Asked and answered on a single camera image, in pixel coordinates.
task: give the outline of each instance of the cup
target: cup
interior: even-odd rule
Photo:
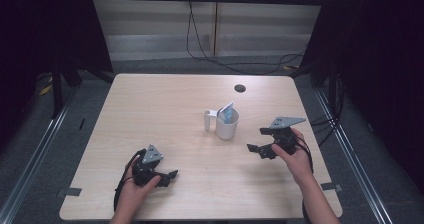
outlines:
[[[217,111],[214,110],[206,110],[204,112],[205,116],[205,130],[210,130],[210,122],[211,117],[216,119],[216,125],[215,125],[215,133],[216,135],[223,139],[228,140],[234,137],[234,134],[236,133],[237,129],[237,123],[239,120],[239,113],[236,109],[232,110],[231,115],[231,121],[228,124],[225,124],[221,119],[217,118]]]

